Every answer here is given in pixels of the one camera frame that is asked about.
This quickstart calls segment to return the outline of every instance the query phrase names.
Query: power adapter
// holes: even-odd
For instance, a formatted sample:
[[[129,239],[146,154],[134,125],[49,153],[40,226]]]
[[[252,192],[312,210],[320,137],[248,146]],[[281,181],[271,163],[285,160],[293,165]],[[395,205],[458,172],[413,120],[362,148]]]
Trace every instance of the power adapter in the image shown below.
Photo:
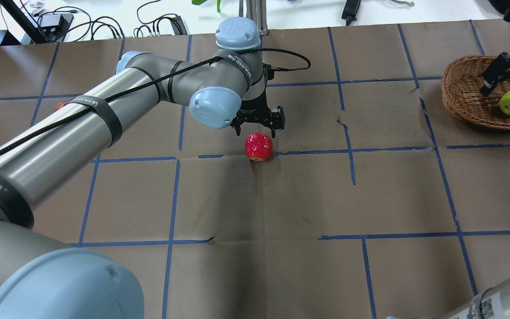
[[[184,26],[184,21],[182,21],[182,17],[175,16],[174,20],[178,24],[178,26],[176,26],[174,24],[174,22],[170,21],[170,22],[172,22],[171,25],[172,25],[172,30],[174,31],[174,34],[180,34],[180,30],[178,30],[178,27],[180,27],[180,29],[182,30],[182,35],[188,34],[188,32],[186,31],[186,27]]]
[[[358,14],[360,4],[361,0],[347,0],[342,12],[342,19],[345,19],[346,26],[357,20],[355,16]]]

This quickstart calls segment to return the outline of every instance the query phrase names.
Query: red apple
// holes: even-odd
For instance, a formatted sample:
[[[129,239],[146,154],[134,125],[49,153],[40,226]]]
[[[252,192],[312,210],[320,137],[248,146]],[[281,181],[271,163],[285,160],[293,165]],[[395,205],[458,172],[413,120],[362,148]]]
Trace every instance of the red apple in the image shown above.
[[[61,109],[62,107],[64,107],[64,105],[68,103],[68,101],[61,101],[60,103],[58,103],[58,105],[56,105],[56,107],[54,107],[54,112],[58,111],[59,109]]]
[[[245,141],[245,154],[251,161],[264,162],[273,153],[273,139],[263,133],[252,133]]]

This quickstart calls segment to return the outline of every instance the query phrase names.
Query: electrical cable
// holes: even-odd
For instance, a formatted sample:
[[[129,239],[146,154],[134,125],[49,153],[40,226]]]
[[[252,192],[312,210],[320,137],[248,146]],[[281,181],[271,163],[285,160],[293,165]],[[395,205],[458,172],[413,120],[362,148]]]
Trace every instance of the electrical cable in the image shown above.
[[[153,4],[154,2],[158,2],[158,1],[160,1],[160,0],[152,0],[152,1],[149,1],[149,2],[147,2],[147,3],[143,4],[142,6],[139,6],[139,7],[137,8],[137,19],[139,20],[139,22],[140,22],[141,24],[149,24],[149,23],[151,23],[152,21],[151,21],[151,22],[143,22],[143,21],[141,20],[141,17],[139,16],[139,10],[141,10],[141,8],[142,8],[143,6],[146,6],[147,4]]]
[[[54,9],[54,11],[56,11],[56,10],[60,10],[60,9],[65,9],[65,8],[73,8],[73,9],[79,10],[80,12],[83,12],[83,13],[87,16],[87,18],[88,18],[88,22],[89,22],[89,21],[92,21],[90,14],[89,14],[89,13],[87,13],[87,11],[83,10],[82,8],[73,7],[73,6],[62,6],[62,7],[59,7],[59,8]],[[89,33],[90,29],[91,29],[91,26],[88,26],[88,27],[87,27],[87,30],[86,30],[86,31],[82,34],[82,36],[80,36],[80,37],[79,37],[79,38],[77,38],[76,40],[72,40],[72,42],[78,42],[79,40],[81,40],[84,36],[86,36],[86,34],[88,34],[88,33]]]
[[[73,30],[76,30],[79,27],[82,27],[82,26],[85,26],[85,25],[91,24],[91,23],[96,23],[96,22],[95,21],[88,21],[88,22],[84,22],[84,23],[78,24],[77,26],[75,26],[75,27],[71,28],[70,30],[66,31],[62,36],[60,36],[60,38],[57,38],[55,42],[58,42],[58,40],[60,40],[61,38],[64,38],[64,36],[66,36],[69,32],[72,32]]]
[[[40,32],[40,34],[42,35],[42,37],[48,41],[48,42],[53,42],[51,39],[49,39],[48,37],[46,37],[46,34],[44,34],[44,32],[42,32],[42,27],[40,26],[40,24],[38,24],[38,22],[34,19],[34,17],[32,16],[32,14],[30,14],[30,11],[28,9],[26,9],[26,4],[24,4],[24,2],[22,2],[22,0],[18,0],[20,2],[20,4],[23,6],[24,10],[26,11],[26,14],[28,14],[28,16],[30,17],[30,19],[34,22],[34,24],[36,24],[36,27],[38,28],[38,32]]]
[[[289,54],[289,55],[292,55],[292,56],[299,57],[299,58],[303,59],[307,63],[307,65],[305,67],[298,67],[298,68],[295,68],[295,69],[289,69],[289,68],[286,68],[286,67],[275,67],[275,68],[273,68],[273,70],[275,70],[275,71],[290,72],[290,71],[298,71],[298,70],[307,70],[307,69],[309,69],[311,67],[311,62],[310,62],[310,60],[307,57],[301,55],[300,53],[292,52],[292,51],[285,50],[285,49],[253,48],[253,49],[245,49],[245,50],[235,51],[235,53],[237,53],[237,54],[245,54],[245,53],[253,53],[253,52],[263,52],[263,51],[286,53],[286,54]],[[221,60],[221,57],[212,57],[212,58],[210,58],[210,59],[208,59],[206,61],[203,61],[203,62],[200,62],[200,63],[196,63],[196,64],[191,65],[189,67],[185,67],[182,70],[179,70],[179,71],[176,71],[174,73],[170,73],[168,75],[165,75],[163,77],[155,79],[154,81],[150,81],[150,82],[144,83],[142,85],[135,86],[135,87],[133,87],[131,89],[126,89],[125,91],[116,93],[114,95],[111,95],[110,97],[106,97],[104,100],[107,101],[107,102],[116,100],[116,99],[118,99],[120,97],[123,97],[123,96],[129,94],[129,93],[133,93],[133,92],[139,91],[140,89],[144,89],[145,87],[148,87],[148,86],[151,86],[151,85],[155,85],[156,83],[164,81],[165,79],[175,77],[176,75],[180,75],[180,74],[182,74],[184,72],[190,71],[190,70],[195,69],[195,68],[197,68],[199,66],[202,66],[204,64],[213,63],[213,62],[216,62],[218,60]]]
[[[100,16],[95,21],[99,21],[100,19],[113,20],[113,22],[115,22],[117,24],[117,26],[119,27],[119,31],[121,31],[121,34],[117,33],[117,36],[119,36],[119,38],[125,38],[125,33],[123,32],[123,28],[121,28],[121,24],[119,24],[119,22],[117,20],[111,18],[110,16]]]
[[[15,148],[19,147],[20,145],[30,141],[31,139],[33,139],[34,137],[36,137],[38,135],[44,134],[44,133],[50,131],[51,129],[55,129],[56,127],[59,127],[59,126],[61,126],[63,124],[70,123],[71,121],[79,119],[83,115],[86,115],[87,113],[90,113],[92,110],[93,109],[88,107],[87,109],[82,109],[78,113],[74,113],[74,114],[70,115],[69,117],[65,117],[64,119],[61,119],[59,121],[55,121],[52,124],[46,125],[45,127],[42,127],[41,129],[38,129],[38,130],[34,131],[33,133],[30,133],[29,135],[24,136],[20,140],[12,143],[10,145],[8,145],[7,147],[4,147],[4,148],[0,149],[0,156],[3,155],[3,154],[8,153],[10,151],[12,151],[13,149],[15,149]]]
[[[154,26],[154,23],[156,22],[156,29],[158,30],[158,33],[160,33],[160,22],[163,20],[163,19],[167,19],[170,21],[170,23],[176,27],[176,29],[178,29],[178,32],[180,33],[180,35],[184,34],[184,32],[182,32],[182,28],[180,28],[180,25],[178,25],[178,22],[174,19],[174,18],[170,18],[169,16],[160,16],[159,18],[157,18],[156,20],[153,21],[153,26]]]
[[[3,6],[1,4],[0,4],[0,9],[1,9],[1,16],[3,17],[3,22],[5,22],[5,26],[7,27],[7,30],[8,30],[8,24],[6,24],[5,15],[3,14]]]
[[[95,22],[103,23],[101,21],[93,21],[93,24],[91,25],[91,28],[93,28],[93,26],[95,26]],[[91,31],[91,38],[90,38],[90,40],[95,40],[93,37],[97,33],[97,30],[99,30],[101,27],[108,27],[109,31],[111,31],[111,34],[113,34],[113,39],[117,39],[118,36],[119,36],[119,38],[121,38],[121,35],[119,35],[119,32],[117,31],[117,29],[114,26],[111,26],[111,24],[103,23],[102,25],[98,26],[97,29],[95,29],[94,31]]]
[[[275,70],[277,70],[277,71],[306,70],[306,69],[309,69],[311,67],[311,62],[310,62],[310,60],[307,57],[301,55],[300,53],[296,53],[296,52],[292,52],[292,51],[284,50],[284,49],[253,48],[253,49],[245,49],[245,50],[236,51],[236,53],[237,54],[245,54],[245,53],[253,53],[253,52],[263,52],[263,51],[286,53],[286,54],[289,54],[289,55],[292,55],[292,56],[299,57],[299,58],[301,58],[302,60],[304,60],[307,63],[307,65],[305,67],[297,67],[295,69],[288,69],[288,68],[285,68],[285,67],[276,67]],[[182,70],[179,70],[179,71],[170,73],[168,75],[165,75],[163,77],[160,77],[158,79],[155,79],[154,81],[150,81],[150,82],[144,83],[142,85],[135,86],[135,87],[133,87],[131,89],[126,89],[125,91],[116,93],[114,95],[111,95],[110,97],[106,97],[104,100],[107,101],[107,102],[113,101],[113,100],[118,99],[120,97],[123,97],[123,96],[125,96],[127,94],[139,91],[140,89],[144,89],[144,88],[149,87],[151,85],[155,85],[156,83],[164,81],[165,79],[175,77],[176,75],[180,75],[180,74],[182,74],[184,72],[188,72],[190,70],[196,69],[197,67],[200,67],[202,65],[206,65],[208,63],[213,63],[213,62],[216,62],[216,61],[219,61],[219,60],[222,60],[222,58],[221,57],[212,57],[212,58],[210,58],[210,59],[208,59],[206,61],[202,61],[200,63],[196,63],[196,64],[191,65],[189,67],[185,67]],[[70,123],[71,121],[79,119],[80,117],[90,113],[91,111],[93,111],[93,109],[88,107],[87,109],[83,109],[83,110],[79,111],[78,113],[74,113],[73,115],[70,115],[69,117],[65,117],[64,119],[61,119],[61,120],[56,121],[56,122],[54,122],[52,124],[46,125],[45,127],[42,127],[40,129],[34,131],[33,133],[30,133],[29,135],[27,135],[27,136],[25,136],[25,137],[15,141],[14,143],[8,145],[7,147],[4,147],[4,148],[0,149],[0,156],[2,156],[4,154],[12,151],[16,147],[19,147],[23,143],[29,141],[30,139],[33,139],[34,137],[36,137],[38,135],[44,134],[44,133],[50,131],[51,129],[55,129],[56,127],[59,127],[59,126],[61,126],[63,124]]]
[[[139,31],[141,32],[141,34],[143,35],[143,37],[145,36],[144,35],[144,32],[143,30],[141,30],[141,28],[147,28],[147,30],[149,31],[149,35],[152,35],[152,31],[150,30],[150,27],[147,26],[146,24],[143,24],[142,26],[138,27],[138,28],[135,28],[133,30],[133,35],[135,36],[135,38],[138,38],[139,37]]]

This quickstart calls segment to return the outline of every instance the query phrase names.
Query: cable strap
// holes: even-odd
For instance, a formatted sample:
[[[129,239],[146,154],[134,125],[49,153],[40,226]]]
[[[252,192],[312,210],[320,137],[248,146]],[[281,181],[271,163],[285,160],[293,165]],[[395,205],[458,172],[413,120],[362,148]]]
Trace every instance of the cable strap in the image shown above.
[[[224,60],[229,61],[233,66],[243,72],[247,79],[247,88],[251,86],[253,81],[253,71],[247,62],[243,61],[241,55],[232,50],[219,50],[214,54],[214,57],[221,57]]]
[[[111,132],[111,145],[115,144],[115,142],[119,141],[121,136],[123,135],[123,127],[121,126],[121,122],[119,118],[115,114],[115,112],[109,106],[104,99],[99,97],[92,97],[90,95],[79,95],[71,99],[66,105],[70,103],[76,103],[81,105],[86,105],[91,107],[97,115],[99,115],[107,127],[109,127],[109,131]]]
[[[13,224],[32,229],[34,216],[22,195],[5,178],[0,176],[0,207]]]

